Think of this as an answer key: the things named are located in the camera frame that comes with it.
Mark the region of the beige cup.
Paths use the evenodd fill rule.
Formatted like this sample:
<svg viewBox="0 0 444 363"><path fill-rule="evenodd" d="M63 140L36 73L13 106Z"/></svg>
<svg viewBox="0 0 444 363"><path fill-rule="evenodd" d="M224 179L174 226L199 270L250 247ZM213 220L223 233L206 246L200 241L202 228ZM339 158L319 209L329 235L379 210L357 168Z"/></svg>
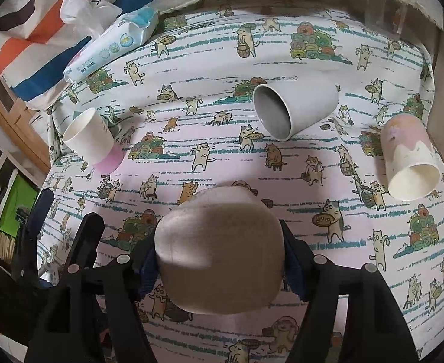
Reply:
<svg viewBox="0 0 444 363"><path fill-rule="evenodd" d="M169 298L194 314L258 310L283 283L281 224L243 187L203 190L167 213L155 254Z"/></svg>

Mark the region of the pink cup under paper cup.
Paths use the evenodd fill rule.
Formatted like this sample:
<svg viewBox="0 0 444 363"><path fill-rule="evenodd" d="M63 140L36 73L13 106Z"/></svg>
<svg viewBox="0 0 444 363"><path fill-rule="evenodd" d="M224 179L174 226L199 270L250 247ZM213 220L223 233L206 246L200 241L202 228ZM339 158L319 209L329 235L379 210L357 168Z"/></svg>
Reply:
<svg viewBox="0 0 444 363"><path fill-rule="evenodd" d="M114 172L124 159L124 152L117 142L114 143L109 153L100 162L93 165L94 169L102 175Z"/></svg>

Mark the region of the white paper cup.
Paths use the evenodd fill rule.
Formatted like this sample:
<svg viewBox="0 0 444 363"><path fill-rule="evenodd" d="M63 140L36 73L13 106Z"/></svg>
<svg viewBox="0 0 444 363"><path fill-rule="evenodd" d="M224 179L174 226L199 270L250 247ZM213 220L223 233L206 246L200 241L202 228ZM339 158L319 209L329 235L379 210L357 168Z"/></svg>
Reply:
<svg viewBox="0 0 444 363"><path fill-rule="evenodd" d="M104 160L114 146L114 138L107 124L89 108L78 115L63 134L64 144L91 164Z"/></svg>

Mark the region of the grey cup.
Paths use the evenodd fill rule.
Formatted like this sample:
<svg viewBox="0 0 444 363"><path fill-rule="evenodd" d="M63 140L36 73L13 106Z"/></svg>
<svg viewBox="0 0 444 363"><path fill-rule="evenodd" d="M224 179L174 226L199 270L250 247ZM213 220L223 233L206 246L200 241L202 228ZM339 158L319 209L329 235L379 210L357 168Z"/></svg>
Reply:
<svg viewBox="0 0 444 363"><path fill-rule="evenodd" d="M331 115L338 105L335 83L326 75L260 84L252 94L255 113L269 134L280 142Z"/></svg>

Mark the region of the pink and white mug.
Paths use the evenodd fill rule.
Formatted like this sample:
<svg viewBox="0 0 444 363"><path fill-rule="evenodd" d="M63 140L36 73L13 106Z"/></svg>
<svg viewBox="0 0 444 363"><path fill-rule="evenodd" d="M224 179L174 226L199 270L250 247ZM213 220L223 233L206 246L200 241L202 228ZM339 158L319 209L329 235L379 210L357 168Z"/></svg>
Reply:
<svg viewBox="0 0 444 363"><path fill-rule="evenodd" d="M387 190L395 199L415 201L437 187L440 170L422 121L408 113L391 117L380 136Z"/></svg>

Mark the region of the cat print bedsheet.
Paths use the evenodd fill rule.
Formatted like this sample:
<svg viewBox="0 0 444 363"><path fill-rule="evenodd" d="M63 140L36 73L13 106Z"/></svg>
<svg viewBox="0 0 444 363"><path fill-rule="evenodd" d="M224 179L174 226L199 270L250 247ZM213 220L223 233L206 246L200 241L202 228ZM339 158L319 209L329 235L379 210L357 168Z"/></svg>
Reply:
<svg viewBox="0 0 444 363"><path fill-rule="evenodd" d="M316 71L333 75L336 110L286 142L272 139L254 112L254 89ZM444 341L444 168L428 196L392 198L379 135L402 112L427 121L433 94L420 42L392 40L345 12L170 17L153 41L70 85L49 108L54 164L45 185L55 199L39 265L64 265L89 212L105 221L96 258L103 266L194 194L239 186L314 252L338 265L377 265L417 352L428 356ZM92 107L124 152L111 174L63 142Z"/></svg>

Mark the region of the wet wipes pack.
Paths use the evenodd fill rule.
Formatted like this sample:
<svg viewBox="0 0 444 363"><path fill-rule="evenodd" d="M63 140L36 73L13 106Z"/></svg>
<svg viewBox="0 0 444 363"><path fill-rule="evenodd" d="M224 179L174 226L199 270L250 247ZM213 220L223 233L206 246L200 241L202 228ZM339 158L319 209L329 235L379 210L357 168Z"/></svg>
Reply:
<svg viewBox="0 0 444 363"><path fill-rule="evenodd" d="M87 44L64 68L71 83L85 80L96 70L145 44L155 31L159 12L150 7L124 13L110 2L92 5L89 0L63 0L60 18Z"/></svg>

